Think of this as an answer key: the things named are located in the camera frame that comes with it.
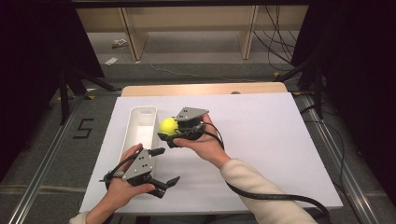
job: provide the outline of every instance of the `white tabletop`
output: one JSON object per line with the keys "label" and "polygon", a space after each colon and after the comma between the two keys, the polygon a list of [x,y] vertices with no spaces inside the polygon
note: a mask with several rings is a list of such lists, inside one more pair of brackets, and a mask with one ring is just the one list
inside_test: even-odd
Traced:
{"label": "white tabletop", "polygon": [[[184,107],[208,109],[227,153],[248,162],[288,194],[313,198],[327,207],[342,203],[289,93],[120,97],[114,107],[80,211],[91,210],[106,193],[100,179],[120,158],[128,118],[136,106],[155,106],[158,120]],[[156,157],[155,178],[181,176],[162,199],[144,194],[119,213],[134,215],[221,214],[248,209],[225,184],[219,170],[187,148],[165,147]],[[303,207],[313,206],[300,203]]]}

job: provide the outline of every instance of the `hand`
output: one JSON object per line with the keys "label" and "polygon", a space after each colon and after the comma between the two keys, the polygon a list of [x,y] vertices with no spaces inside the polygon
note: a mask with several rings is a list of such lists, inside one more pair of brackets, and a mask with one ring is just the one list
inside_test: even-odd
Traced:
{"label": "hand", "polygon": [[[120,161],[134,155],[136,151],[142,147],[142,144],[138,144],[129,148],[122,154]],[[132,161],[125,162],[120,167],[120,170],[126,172],[131,164]],[[86,222],[89,224],[104,223],[108,217],[110,217],[117,209],[125,206],[134,196],[147,193],[154,189],[155,187],[151,184],[132,186],[122,178],[113,178],[105,197],[91,210],[91,212],[87,214]]]}
{"label": "hand", "polygon": [[[203,117],[204,123],[213,124],[209,115],[204,114]],[[213,133],[215,136],[218,136],[216,129],[209,125],[205,125],[205,131],[209,133]],[[212,136],[208,134],[202,135],[199,139],[195,141],[191,141],[184,138],[176,138],[174,139],[174,143],[180,147],[189,147],[198,154],[202,159],[211,162],[219,169],[231,158],[225,153],[219,142]]]}

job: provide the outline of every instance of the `yellow ball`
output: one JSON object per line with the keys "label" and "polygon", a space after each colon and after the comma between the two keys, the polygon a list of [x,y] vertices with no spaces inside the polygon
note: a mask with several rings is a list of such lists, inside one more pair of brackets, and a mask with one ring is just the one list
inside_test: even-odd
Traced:
{"label": "yellow ball", "polygon": [[174,135],[179,133],[177,130],[177,121],[175,121],[175,118],[167,118],[164,119],[163,122],[160,124],[159,128],[159,133],[166,134],[168,136]]}

